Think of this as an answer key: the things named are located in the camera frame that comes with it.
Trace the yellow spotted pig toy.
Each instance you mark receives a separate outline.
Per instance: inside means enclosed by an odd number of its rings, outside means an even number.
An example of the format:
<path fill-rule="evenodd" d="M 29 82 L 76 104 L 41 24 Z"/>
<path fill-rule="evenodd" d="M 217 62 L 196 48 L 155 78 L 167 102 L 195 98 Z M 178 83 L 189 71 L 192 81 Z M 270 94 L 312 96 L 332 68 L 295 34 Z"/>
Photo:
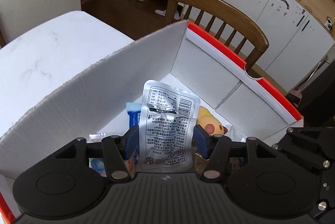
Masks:
<path fill-rule="evenodd" d="M 228 129 L 204 106 L 199 108 L 196 124 L 200 125 L 208 135 L 224 135 L 228 132 Z"/>

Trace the blue wafer snack packet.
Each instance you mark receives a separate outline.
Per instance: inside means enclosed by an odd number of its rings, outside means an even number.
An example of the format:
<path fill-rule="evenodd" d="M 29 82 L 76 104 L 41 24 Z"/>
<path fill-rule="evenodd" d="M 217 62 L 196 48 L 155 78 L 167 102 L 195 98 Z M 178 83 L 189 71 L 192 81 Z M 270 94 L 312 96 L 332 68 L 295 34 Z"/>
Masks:
<path fill-rule="evenodd" d="M 129 115 L 129 128 L 139 126 L 141 115 L 141 104 L 135 102 L 126 103 L 126 112 Z"/>

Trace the blueberry bread package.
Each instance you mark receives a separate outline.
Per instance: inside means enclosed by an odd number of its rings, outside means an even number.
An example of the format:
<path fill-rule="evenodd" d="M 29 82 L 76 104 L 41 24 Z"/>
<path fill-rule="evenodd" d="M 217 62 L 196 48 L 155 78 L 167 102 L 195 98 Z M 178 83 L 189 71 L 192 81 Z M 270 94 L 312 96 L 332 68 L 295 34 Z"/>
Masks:
<path fill-rule="evenodd" d="M 103 177 L 111 180 L 117 178 L 123 180 L 133 179 L 136 176 L 136 165 L 139 161 L 139 149 L 135 148 L 132 153 L 125 151 L 96 150 L 88 154 L 88 166 Z"/>

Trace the silver foil printed pouch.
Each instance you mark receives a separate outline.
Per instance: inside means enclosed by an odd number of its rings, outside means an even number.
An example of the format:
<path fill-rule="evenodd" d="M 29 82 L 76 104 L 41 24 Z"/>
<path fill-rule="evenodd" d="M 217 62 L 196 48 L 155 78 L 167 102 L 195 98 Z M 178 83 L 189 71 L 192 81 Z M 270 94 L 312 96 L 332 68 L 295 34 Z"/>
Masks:
<path fill-rule="evenodd" d="M 137 172 L 180 173 L 192 168 L 192 136 L 200 98 L 155 80 L 144 84 Z"/>

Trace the white grey tissue pack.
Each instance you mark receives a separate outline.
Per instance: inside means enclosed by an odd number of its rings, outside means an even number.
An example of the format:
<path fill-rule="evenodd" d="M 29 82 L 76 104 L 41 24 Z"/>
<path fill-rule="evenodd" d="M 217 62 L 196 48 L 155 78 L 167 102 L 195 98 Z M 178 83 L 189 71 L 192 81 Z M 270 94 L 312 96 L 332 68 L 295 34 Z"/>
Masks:
<path fill-rule="evenodd" d="M 105 137 L 107 137 L 106 133 L 92 133 L 92 134 L 89 134 L 88 143 L 100 142 Z"/>

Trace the red cardboard shoe box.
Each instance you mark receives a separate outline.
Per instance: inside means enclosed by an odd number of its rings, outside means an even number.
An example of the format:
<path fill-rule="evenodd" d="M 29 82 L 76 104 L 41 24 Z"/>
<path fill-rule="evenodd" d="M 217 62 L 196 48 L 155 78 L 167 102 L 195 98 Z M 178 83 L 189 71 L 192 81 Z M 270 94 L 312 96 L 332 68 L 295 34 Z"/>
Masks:
<path fill-rule="evenodd" d="M 167 26 L 118 50 L 48 95 L 1 139 L 1 175 L 15 179 L 77 137 L 126 131 L 127 102 L 142 99 L 144 84 L 159 80 L 195 93 L 201 105 L 239 140 L 279 141 L 303 124 L 302 115 L 266 79 L 252 79 L 245 62 L 192 23 Z M 119 185 L 97 212 L 80 223 L 233 223 L 237 207 L 217 185 L 192 174 L 142 174 Z"/>

